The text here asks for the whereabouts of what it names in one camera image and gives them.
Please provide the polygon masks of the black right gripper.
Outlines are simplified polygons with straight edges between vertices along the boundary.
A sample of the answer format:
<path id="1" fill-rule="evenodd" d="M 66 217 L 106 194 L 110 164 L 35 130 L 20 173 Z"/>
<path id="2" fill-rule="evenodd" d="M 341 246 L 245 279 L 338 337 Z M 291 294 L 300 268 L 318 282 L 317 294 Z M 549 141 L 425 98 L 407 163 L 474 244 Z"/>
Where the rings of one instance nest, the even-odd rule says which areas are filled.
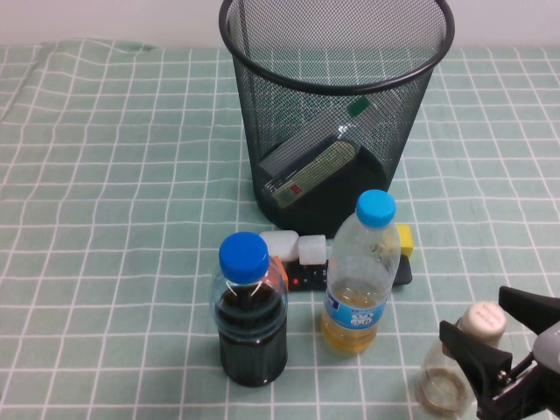
<path id="1" fill-rule="evenodd" d="M 558 297 L 545 297 L 508 286 L 499 289 L 499 306 L 535 334 L 560 318 Z M 513 355 L 441 321 L 439 338 L 458 363 L 478 401 L 479 419 L 525 419 L 547 410 L 559 415 L 559 373 L 529 354 L 513 366 Z"/>

